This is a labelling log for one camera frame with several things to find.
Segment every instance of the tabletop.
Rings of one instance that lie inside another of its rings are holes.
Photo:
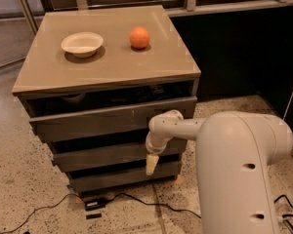
[[[129,41],[136,26],[150,35],[149,45],[141,51]],[[76,58],[62,50],[63,39],[78,32],[103,36],[103,45],[92,57]],[[53,12],[43,18],[12,93],[69,93],[199,76],[162,6]]]

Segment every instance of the bowl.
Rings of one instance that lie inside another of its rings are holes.
[[[76,95],[69,95],[69,96],[64,96],[62,97],[62,99],[68,103],[72,103],[72,104],[77,104],[79,103],[81,100],[83,100],[83,98],[86,96],[85,93],[82,94],[76,94]]]
[[[92,56],[103,42],[104,38],[99,34],[81,32],[67,36],[61,47],[64,51],[83,59]]]

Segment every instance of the gray cabinet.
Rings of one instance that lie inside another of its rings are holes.
[[[130,46],[135,25],[149,31],[145,50]],[[67,35],[81,31],[104,37],[96,56],[78,59],[61,49]],[[180,172],[187,142],[173,139],[154,175],[146,175],[147,124],[171,109],[191,118],[199,77],[161,6],[58,12],[43,19],[13,94],[72,188],[99,193]]]

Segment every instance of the orange fruit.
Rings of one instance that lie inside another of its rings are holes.
[[[134,27],[129,34],[131,45],[136,49],[144,49],[149,43],[149,34],[143,27]]]

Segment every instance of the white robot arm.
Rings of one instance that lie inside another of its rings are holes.
[[[279,234],[267,166],[290,154],[293,134],[276,116],[237,111],[184,120],[172,110],[149,122],[146,173],[172,137],[196,141],[204,234]]]

